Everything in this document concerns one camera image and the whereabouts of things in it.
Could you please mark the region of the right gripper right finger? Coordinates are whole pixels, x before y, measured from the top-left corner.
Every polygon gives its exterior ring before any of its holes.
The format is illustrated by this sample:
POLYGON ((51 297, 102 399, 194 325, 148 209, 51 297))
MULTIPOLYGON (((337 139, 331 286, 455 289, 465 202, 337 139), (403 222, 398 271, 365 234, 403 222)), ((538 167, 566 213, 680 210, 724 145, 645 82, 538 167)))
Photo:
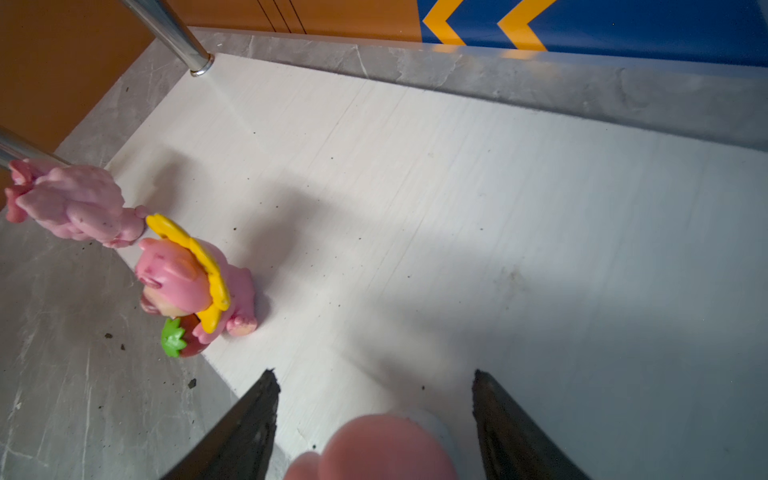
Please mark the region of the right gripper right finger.
POLYGON ((488 479, 588 479, 490 373, 475 371, 472 402, 488 479))

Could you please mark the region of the pink white round character toy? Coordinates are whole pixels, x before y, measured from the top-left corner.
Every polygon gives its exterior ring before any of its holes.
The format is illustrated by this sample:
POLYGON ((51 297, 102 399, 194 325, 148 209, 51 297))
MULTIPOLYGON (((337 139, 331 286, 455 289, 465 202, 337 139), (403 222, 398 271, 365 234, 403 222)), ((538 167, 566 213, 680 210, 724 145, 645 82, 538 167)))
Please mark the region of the pink white round character toy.
POLYGON ((322 451, 299 455, 286 479, 457 479, 450 433, 424 410, 364 415, 342 425, 322 451))

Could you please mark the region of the pink yellow figure toy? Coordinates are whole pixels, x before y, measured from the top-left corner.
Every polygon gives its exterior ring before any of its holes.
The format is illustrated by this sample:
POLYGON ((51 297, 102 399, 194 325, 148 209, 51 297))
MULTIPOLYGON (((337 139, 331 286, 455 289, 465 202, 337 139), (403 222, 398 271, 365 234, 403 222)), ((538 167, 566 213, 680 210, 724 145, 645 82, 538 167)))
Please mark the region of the pink yellow figure toy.
POLYGON ((167 356, 192 357, 224 333, 242 337, 258 328, 250 270, 163 215, 149 216, 147 225, 157 237, 139 242, 134 273, 143 284, 142 309, 167 318, 161 332, 167 356))

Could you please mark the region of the pink bow character toy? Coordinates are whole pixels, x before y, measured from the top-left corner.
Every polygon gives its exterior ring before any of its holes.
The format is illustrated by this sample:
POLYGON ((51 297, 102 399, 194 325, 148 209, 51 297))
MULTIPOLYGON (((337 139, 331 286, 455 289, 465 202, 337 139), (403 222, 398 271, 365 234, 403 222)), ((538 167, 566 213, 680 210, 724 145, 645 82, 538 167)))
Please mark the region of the pink bow character toy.
POLYGON ((31 218, 62 239, 97 241, 108 248, 132 245, 145 232, 148 210, 129 208, 103 168, 59 165, 45 159, 12 160, 13 185, 5 189, 6 218, 31 218))

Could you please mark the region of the white two-tier shelf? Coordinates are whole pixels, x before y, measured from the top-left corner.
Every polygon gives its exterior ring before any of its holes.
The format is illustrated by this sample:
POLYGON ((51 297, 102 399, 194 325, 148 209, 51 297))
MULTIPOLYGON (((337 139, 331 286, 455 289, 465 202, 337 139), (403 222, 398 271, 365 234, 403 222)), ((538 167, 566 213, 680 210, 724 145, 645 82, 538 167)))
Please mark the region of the white two-tier shelf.
POLYGON ((264 370, 271 473, 423 409, 484 472, 485 370, 595 479, 767 475, 763 69, 1 10, 1 124, 254 272, 261 326, 167 357, 131 250, 1 226, 1 475, 157 479, 264 370))

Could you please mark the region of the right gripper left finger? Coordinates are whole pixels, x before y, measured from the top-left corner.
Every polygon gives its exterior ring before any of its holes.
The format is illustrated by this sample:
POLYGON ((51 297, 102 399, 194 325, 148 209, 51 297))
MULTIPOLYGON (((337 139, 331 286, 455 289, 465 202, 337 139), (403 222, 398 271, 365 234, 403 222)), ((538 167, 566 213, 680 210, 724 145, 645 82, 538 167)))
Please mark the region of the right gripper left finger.
POLYGON ((273 453, 280 387, 266 370, 166 479, 264 479, 273 453))

